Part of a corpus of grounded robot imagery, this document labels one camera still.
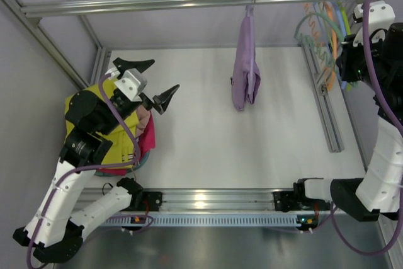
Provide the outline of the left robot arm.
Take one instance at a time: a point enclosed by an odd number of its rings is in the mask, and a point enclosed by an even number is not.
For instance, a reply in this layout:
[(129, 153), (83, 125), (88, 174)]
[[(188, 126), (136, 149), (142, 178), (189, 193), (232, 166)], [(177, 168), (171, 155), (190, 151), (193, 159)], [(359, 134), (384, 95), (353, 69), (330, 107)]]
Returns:
[[(144, 93), (144, 72), (153, 63), (115, 59), (99, 80), (97, 91), (84, 89), (68, 100), (65, 119), (72, 129), (60, 151), (52, 182), (32, 220), (13, 234), (13, 239), (27, 248), (27, 261), (36, 259), (42, 266), (69, 261), (95, 229), (122, 210), (139, 210), (140, 221), (151, 225), (144, 190), (132, 178), (122, 178), (83, 210), (75, 211), (74, 207), (97, 170), (127, 169), (139, 161), (139, 143), (126, 119), (139, 107), (163, 114), (177, 92), (178, 87), (173, 86), (152, 98)], [(117, 128), (122, 128), (131, 141), (133, 157), (106, 164), (113, 147), (110, 134)]]

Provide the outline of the purple trousers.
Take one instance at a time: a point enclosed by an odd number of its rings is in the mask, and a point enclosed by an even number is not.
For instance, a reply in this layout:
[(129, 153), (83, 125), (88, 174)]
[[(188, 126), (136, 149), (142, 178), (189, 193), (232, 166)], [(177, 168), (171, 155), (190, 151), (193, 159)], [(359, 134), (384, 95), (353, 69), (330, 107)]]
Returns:
[(249, 17), (246, 15), (242, 20), (236, 48), (236, 58), (231, 77), (231, 96), (233, 106), (237, 111), (243, 111), (246, 103), (253, 105), (258, 95), (261, 84), (261, 75), (256, 63), (256, 45), (254, 56), (254, 74), (249, 76), (250, 71), (250, 38), (249, 38)]

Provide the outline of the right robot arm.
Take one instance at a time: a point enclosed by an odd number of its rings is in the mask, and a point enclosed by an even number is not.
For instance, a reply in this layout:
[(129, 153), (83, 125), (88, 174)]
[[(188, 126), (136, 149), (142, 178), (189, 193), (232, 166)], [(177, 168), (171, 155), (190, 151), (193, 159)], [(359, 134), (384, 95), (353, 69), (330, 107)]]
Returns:
[[(388, 106), (402, 121), (402, 23), (377, 28), (369, 36), (375, 75)], [(300, 201), (333, 203), (359, 222), (378, 220), (380, 215), (399, 220), (402, 190), (402, 136), (377, 96), (377, 141), (366, 175), (350, 179), (299, 179), (293, 185)]]

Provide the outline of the yellow trousers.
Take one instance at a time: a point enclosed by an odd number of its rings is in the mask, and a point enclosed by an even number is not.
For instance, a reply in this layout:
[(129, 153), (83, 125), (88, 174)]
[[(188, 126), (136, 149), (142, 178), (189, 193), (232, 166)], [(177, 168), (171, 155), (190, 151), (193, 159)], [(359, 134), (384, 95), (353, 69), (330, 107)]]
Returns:
[[(113, 81), (111, 80), (106, 80), (103, 83), (103, 88), (104, 91), (110, 99), (113, 96), (114, 90), (117, 89), (116, 85), (114, 84)], [(98, 98), (102, 99), (102, 95), (99, 91), (99, 87), (97, 84), (88, 87), (85, 89), (86, 91), (90, 91), (94, 93)], [(69, 107), (70, 107), (70, 101), (74, 95), (70, 95), (65, 99), (65, 110), (64, 113), (66, 114)], [(71, 131), (74, 128), (74, 125), (67, 121), (67, 118), (65, 118), (66, 122), (66, 137), (65, 137), (65, 143), (67, 142), (67, 136), (71, 133)], [(137, 131), (137, 126), (140, 124), (140, 120), (137, 116), (136, 111), (134, 111), (132, 114), (130, 114), (127, 118), (124, 118), (125, 123), (129, 127), (130, 131), (133, 133), (133, 135), (137, 138), (139, 134), (136, 134)], [(115, 164), (115, 163), (126, 163), (129, 162), (130, 160), (133, 159), (133, 151), (134, 151), (134, 146), (132, 140), (129, 138), (127, 135), (126, 131), (122, 128), (121, 125), (119, 125), (117, 128), (115, 128), (109, 135), (103, 135), (100, 134), (103, 138), (112, 141), (113, 145), (109, 149), (109, 151), (106, 153), (106, 156), (104, 157), (102, 164)]]

